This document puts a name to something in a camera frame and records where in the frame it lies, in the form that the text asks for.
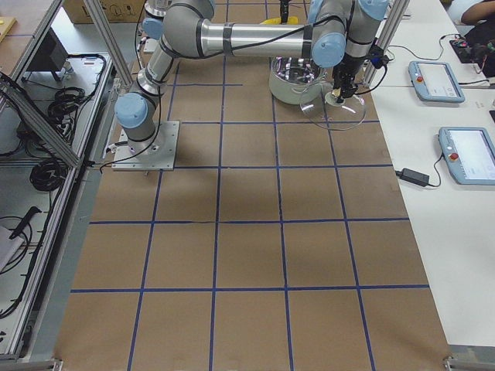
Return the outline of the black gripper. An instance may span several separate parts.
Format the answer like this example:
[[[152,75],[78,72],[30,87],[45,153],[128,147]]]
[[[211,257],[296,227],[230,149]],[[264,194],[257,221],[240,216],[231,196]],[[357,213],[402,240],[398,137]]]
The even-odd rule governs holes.
[[[280,1],[280,19],[281,22],[287,22],[289,17],[289,0]],[[337,104],[343,103],[343,97],[352,97],[358,85],[355,83],[355,77],[359,73],[363,64],[370,60],[379,60],[378,55],[366,55],[361,57],[351,56],[348,53],[344,54],[341,62],[333,68],[333,95]]]

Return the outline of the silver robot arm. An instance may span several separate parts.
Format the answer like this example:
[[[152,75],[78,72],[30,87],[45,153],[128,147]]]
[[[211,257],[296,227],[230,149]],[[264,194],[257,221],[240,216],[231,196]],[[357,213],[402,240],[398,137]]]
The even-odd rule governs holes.
[[[145,12],[142,21],[142,31],[151,39],[158,39],[161,35],[163,17],[171,5],[171,1],[146,1],[143,5]],[[290,15],[289,1],[220,1],[215,6],[215,22],[242,22],[266,25],[288,24],[297,25],[299,19]]]
[[[354,96],[355,76],[385,16],[386,1],[313,1],[307,23],[296,25],[213,23],[213,1],[173,1],[153,38],[158,45],[138,73],[130,92],[119,97],[114,111],[128,138],[131,156],[159,147],[159,125],[153,121],[162,87],[180,60],[225,56],[286,56],[332,69],[332,104]]]

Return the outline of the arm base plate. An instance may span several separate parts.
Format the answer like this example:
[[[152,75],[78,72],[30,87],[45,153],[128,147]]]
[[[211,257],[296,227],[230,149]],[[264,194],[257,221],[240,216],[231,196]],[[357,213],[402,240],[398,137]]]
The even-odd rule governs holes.
[[[129,141],[121,129],[119,139],[127,144],[117,147],[111,167],[116,171],[173,171],[179,128],[179,121],[161,121],[158,136],[150,147],[151,141]]]
[[[139,42],[139,51],[144,54],[152,54],[154,53],[158,44],[159,42],[157,39],[142,37]]]

